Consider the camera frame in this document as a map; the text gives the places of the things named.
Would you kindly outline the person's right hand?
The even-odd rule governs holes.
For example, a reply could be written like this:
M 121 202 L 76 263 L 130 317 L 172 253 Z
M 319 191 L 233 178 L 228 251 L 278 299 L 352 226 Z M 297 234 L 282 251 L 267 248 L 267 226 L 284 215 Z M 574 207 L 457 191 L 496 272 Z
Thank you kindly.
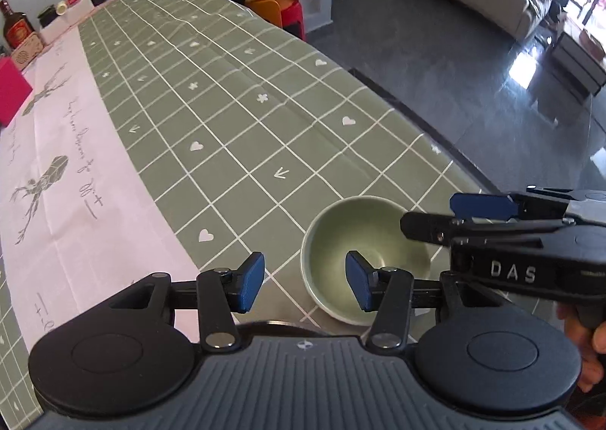
M 564 321 L 565 336 L 577 347 L 583 360 L 577 386 L 584 393 L 590 392 L 604 378 L 604 366 L 599 362 L 599 356 L 606 350 L 605 323 L 590 330 L 580 322 L 576 309 L 565 304 L 558 305 L 557 316 Z

